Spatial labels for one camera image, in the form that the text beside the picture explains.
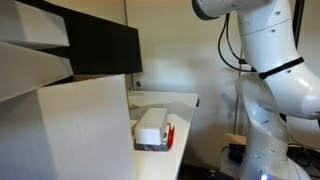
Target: white box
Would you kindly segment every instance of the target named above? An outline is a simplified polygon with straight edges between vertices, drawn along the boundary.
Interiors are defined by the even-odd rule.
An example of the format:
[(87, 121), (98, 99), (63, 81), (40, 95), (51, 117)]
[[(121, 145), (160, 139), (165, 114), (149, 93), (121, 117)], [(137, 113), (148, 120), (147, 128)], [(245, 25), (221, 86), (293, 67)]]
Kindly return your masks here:
[(0, 42), (0, 102), (72, 75), (68, 59)]
[(14, 0), (0, 1), (0, 41), (32, 49), (69, 46), (62, 17)]
[(124, 76), (0, 103), (0, 179), (135, 180)]
[(166, 132), (167, 109), (150, 108), (135, 128), (137, 144), (160, 145)]

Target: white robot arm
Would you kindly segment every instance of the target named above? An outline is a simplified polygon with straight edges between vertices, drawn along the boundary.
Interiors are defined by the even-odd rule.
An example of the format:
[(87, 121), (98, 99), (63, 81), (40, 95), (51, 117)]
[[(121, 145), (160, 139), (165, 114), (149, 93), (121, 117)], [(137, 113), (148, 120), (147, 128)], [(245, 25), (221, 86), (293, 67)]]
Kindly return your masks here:
[(320, 118), (320, 80), (295, 48), (288, 0), (192, 0), (199, 18), (210, 20), (238, 13), (246, 62), (257, 73), (237, 80), (236, 91), (248, 117), (242, 180), (307, 180), (310, 177), (287, 158), (289, 129), (279, 113), (304, 119)]

